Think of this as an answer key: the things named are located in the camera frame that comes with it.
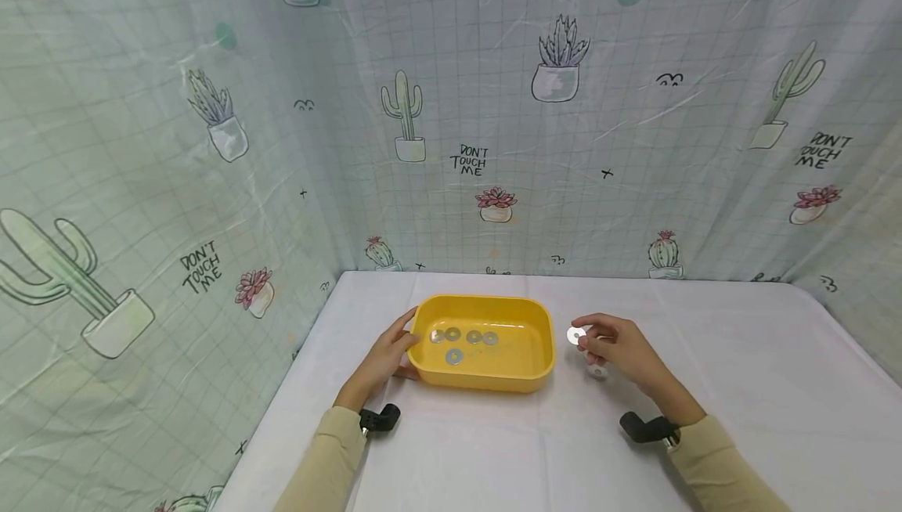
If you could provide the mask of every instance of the white tablecloth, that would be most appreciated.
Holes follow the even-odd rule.
[[[370,442],[348,510],[692,510],[662,448],[626,442],[619,417],[654,406],[622,377],[598,382],[565,340],[576,316],[629,317],[720,418],[795,512],[899,510],[902,389],[807,293],[775,283],[349,272],[342,276],[216,504],[271,510],[319,418],[375,337],[432,294],[544,304],[557,367],[532,395],[392,380],[371,409],[402,410]]]

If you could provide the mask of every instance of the pink flower drawing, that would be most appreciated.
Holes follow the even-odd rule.
[[[814,187],[811,192],[799,191],[799,201],[793,206],[799,209],[810,209],[839,201],[841,189],[834,186]]]
[[[238,291],[238,296],[235,297],[236,304],[242,305],[244,310],[248,310],[251,303],[254,302],[254,296],[263,291],[263,287],[269,285],[269,277],[271,276],[272,271],[267,271],[266,268],[243,274],[241,283],[238,284],[238,287],[235,287],[235,290]]]
[[[507,209],[517,203],[517,199],[513,198],[514,193],[509,193],[499,186],[494,186],[487,191],[483,191],[483,193],[485,194],[477,194],[476,196],[479,199],[479,208],[481,209],[490,206]]]

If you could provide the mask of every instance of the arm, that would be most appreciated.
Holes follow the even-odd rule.
[[[707,416],[661,362],[636,323],[598,312],[577,318],[573,326],[591,326],[579,341],[589,364],[615,365],[679,428],[679,443],[669,457],[706,512],[789,512],[742,459],[717,418]]]
[[[392,374],[415,377],[399,367],[407,348],[419,341],[404,330],[416,307],[398,318],[376,340],[372,350],[338,392],[332,409],[319,422],[304,459],[273,512],[344,512],[357,466],[366,447],[360,411]]]

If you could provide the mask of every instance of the beige sleeve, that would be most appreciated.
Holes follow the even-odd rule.
[[[328,409],[273,512],[345,512],[364,447],[360,415]]]
[[[789,512],[713,416],[681,428],[669,454],[705,512]]]

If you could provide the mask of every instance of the yellow plastic tray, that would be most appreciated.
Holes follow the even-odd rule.
[[[460,330],[456,341],[432,341],[433,330]],[[497,342],[470,344],[467,333],[494,333]],[[532,393],[554,368],[554,334],[545,307],[528,298],[437,294],[417,309],[411,332],[419,344],[408,350],[410,363],[431,385]],[[446,354],[457,348],[456,365]]]

